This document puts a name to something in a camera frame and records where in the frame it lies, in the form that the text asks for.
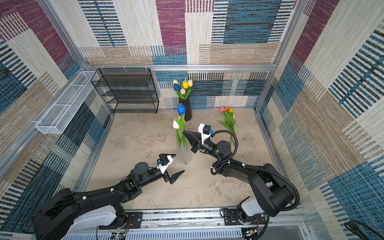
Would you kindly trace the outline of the clear glass vase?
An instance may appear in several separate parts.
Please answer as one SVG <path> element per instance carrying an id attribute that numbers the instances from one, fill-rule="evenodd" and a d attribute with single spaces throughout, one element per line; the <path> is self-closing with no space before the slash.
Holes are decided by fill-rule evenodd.
<path id="1" fill-rule="evenodd" d="M 192 161 L 192 152 L 189 148 L 189 143 L 181 144 L 181 146 L 177 146 L 176 160 L 182 166 L 187 166 Z"/>

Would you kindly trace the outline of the blue tulip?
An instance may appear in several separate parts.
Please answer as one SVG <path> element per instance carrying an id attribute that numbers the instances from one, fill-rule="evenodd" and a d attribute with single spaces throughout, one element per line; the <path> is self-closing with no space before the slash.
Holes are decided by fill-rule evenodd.
<path id="1" fill-rule="evenodd" d="M 178 114 L 179 114 L 179 116 L 181 116 L 181 120 L 179 120 L 178 118 L 177 118 L 177 120 L 179 120 L 179 125 L 181 127 L 180 134 L 181 134 L 181 136 L 183 138 L 184 144 L 187 143 L 186 137 L 183 135 L 183 131 L 186 129 L 186 126 L 185 126 L 185 113 L 186 113 L 186 107 L 183 104 L 179 104 L 179 106 L 178 106 Z"/>
<path id="2" fill-rule="evenodd" d="M 174 90 L 175 91 L 179 91 L 181 88 L 178 84 L 174 84 Z"/>

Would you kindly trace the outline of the dark grey cylindrical vase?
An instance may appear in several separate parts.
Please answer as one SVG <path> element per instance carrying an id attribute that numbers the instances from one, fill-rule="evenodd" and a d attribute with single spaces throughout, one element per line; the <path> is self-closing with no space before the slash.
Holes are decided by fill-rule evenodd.
<path id="1" fill-rule="evenodd" d="M 192 107 L 190 98 L 185 99 L 183 105 L 186 107 L 185 121 L 188 122 L 192 119 Z"/>

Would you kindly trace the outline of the yellow tulip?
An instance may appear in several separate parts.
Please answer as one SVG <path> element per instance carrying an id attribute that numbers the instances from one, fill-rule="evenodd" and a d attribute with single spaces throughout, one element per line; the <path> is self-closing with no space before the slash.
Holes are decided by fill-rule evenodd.
<path id="1" fill-rule="evenodd" d="M 190 87 L 188 81 L 183 81 L 182 85 L 184 89 L 188 89 Z"/>

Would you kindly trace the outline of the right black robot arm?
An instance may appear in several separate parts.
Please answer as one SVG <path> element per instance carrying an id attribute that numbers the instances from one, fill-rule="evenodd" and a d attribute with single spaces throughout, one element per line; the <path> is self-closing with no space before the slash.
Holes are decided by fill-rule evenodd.
<path id="1" fill-rule="evenodd" d="M 183 136 L 192 146 L 193 153 L 201 152 L 216 159 L 210 168 L 213 176 L 235 178 L 251 186 L 254 195 L 237 205 L 237 214 L 242 223 L 249 222 L 251 217 L 258 214 L 275 217 L 280 212 L 298 207 L 299 191 L 273 165 L 253 166 L 235 160 L 239 142 L 234 133 L 228 130 L 213 131 L 209 125 L 200 124 L 198 132 L 184 131 Z"/>

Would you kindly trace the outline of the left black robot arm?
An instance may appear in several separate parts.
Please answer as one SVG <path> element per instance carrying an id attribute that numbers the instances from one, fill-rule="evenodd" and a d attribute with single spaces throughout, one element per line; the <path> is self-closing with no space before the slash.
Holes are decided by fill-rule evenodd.
<path id="1" fill-rule="evenodd" d="M 169 175 L 174 154 L 160 154 L 156 167 L 139 162 L 130 174 L 111 187 L 89 192 L 60 190 L 32 216 L 35 237 L 38 240 L 60 240 L 66 234 L 104 227 L 127 229 L 132 223 L 123 204 L 138 197 L 142 188 L 159 179 L 173 184 L 184 173 Z"/>

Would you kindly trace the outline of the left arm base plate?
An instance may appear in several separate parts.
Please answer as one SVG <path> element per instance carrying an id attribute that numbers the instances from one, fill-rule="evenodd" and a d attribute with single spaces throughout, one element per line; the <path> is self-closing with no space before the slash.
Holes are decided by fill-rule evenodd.
<path id="1" fill-rule="evenodd" d="M 143 212 L 127 212 L 117 218 L 108 226 L 99 226 L 99 230 L 139 229 L 142 224 Z"/>

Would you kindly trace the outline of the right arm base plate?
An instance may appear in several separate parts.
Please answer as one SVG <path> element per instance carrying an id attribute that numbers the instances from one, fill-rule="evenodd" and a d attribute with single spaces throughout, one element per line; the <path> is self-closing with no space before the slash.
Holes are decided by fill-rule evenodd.
<path id="1" fill-rule="evenodd" d="M 264 225 L 266 223 L 266 215 L 257 214 L 250 217 L 241 209 L 222 208 L 220 215 L 224 219 L 226 226 Z"/>

